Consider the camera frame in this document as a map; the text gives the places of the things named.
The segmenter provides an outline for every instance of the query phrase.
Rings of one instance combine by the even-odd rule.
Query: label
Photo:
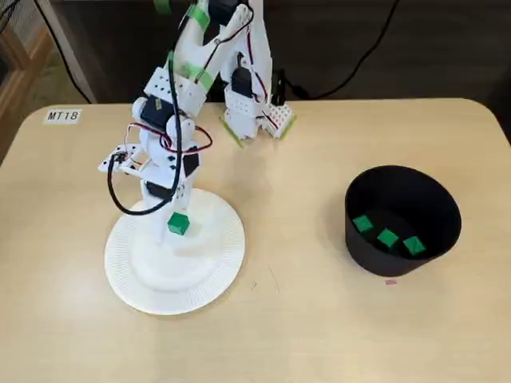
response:
[[[44,124],[70,125],[77,124],[80,120],[81,109],[50,109]]]

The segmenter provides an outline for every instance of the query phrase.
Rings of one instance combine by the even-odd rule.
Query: floor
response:
[[[0,143],[0,164],[8,152],[10,142],[15,138],[23,121],[31,113],[48,105],[84,103],[85,100],[69,79],[60,56],[57,51],[53,51],[48,56],[44,69],[30,87],[14,126],[6,127],[4,131],[6,134],[2,137]]]

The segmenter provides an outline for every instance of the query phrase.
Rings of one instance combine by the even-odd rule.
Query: green block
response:
[[[422,253],[426,247],[422,244],[421,240],[418,237],[409,237],[403,241],[405,246],[408,248],[408,251],[412,255],[417,255]]]
[[[378,241],[386,245],[389,249],[398,241],[399,237],[389,229],[383,229],[378,236]]]
[[[353,219],[353,223],[361,233],[365,233],[373,228],[373,224],[370,222],[369,218],[367,218],[367,215],[360,215]]]
[[[184,235],[190,226],[190,220],[184,214],[174,213],[167,222],[168,229],[178,235]]]

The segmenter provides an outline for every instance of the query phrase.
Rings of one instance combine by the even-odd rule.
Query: black container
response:
[[[461,233],[461,214],[451,194],[436,180],[411,168],[381,166],[359,175],[346,193],[346,245],[371,273],[404,275],[445,254]],[[373,229],[361,234],[353,223],[362,215]],[[383,229],[399,237],[392,248],[378,241]],[[411,255],[404,239],[418,237],[426,248]]]

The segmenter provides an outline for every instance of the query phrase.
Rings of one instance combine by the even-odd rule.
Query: table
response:
[[[120,213],[97,165],[129,105],[80,105],[76,125],[28,117],[0,168],[0,381],[509,381],[511,153],[493,115],[467,100],[291,106],[284,141],[243,150],[223,106],[204,107],[215,143],[196,186],[238,211],[247,253],[226,294],[171,318],[126,306],[103,269]],[[449,254],[393,286],[343,238],[348,184],[381,164],[432,175],[463,217]],[[116,188],[140,198],[134,178]]]

